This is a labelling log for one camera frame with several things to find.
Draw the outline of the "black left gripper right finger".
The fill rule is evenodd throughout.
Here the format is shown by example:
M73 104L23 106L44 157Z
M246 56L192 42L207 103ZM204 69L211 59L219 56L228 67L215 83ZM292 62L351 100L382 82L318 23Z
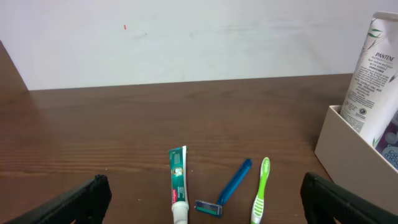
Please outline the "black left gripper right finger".
M308 224L397 224L397 215L313 172L305 174L300 195Z

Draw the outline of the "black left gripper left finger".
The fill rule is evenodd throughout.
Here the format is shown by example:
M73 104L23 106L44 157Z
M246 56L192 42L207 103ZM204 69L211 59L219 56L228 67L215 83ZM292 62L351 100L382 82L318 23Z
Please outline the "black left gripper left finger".
M9 220L8 224L87 223L102 224L112 193L106 175L66 192L27 213Z

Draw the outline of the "green white toothbrush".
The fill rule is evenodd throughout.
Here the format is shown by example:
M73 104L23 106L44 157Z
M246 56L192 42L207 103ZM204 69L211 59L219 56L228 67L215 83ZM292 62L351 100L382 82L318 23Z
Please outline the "green white toothbrush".
M260 224L262 216L264 214L264 198L266 191L266 184L270 174L271 162L268 157L262 160L260 176L259 176L259 187L257 190L256 198L251 211L251 224Z

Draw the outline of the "dark blue spray bottle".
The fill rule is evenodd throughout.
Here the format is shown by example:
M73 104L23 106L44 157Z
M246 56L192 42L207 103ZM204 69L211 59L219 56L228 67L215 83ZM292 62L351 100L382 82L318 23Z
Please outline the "dark blue spray bottle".
M395 113L376 146L376 151L380 153L380 155L385 158L395 169L398 169L397 128L398 117L397 113Z

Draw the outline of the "green toothpaste tube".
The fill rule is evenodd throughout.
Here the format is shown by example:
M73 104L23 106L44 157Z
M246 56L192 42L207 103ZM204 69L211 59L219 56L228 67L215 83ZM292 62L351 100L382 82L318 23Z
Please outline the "green toothpaste tube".
M187 194L187 147L169 150L169 161L174 224L187 224L190 208Z

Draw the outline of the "blue disposable razor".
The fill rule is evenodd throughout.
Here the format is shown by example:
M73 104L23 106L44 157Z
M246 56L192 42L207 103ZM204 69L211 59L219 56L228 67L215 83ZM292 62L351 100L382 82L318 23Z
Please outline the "blue disposable razor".
M230 199L232 194L239 187L250 168L252 167L252 160L246 159L238 171L235 173L233 178L228 182L226 187L220 193L216 203L204 202L202 200L195 201L195 210L212 215L214 217L221 217L223 214L223 206Z

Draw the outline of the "white shampoo tube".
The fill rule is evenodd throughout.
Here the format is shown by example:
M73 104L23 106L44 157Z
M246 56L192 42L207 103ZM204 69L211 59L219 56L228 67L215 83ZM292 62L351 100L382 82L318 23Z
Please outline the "white shampoo tube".
M340 116L377 146L397 111L397 14L375 12Z

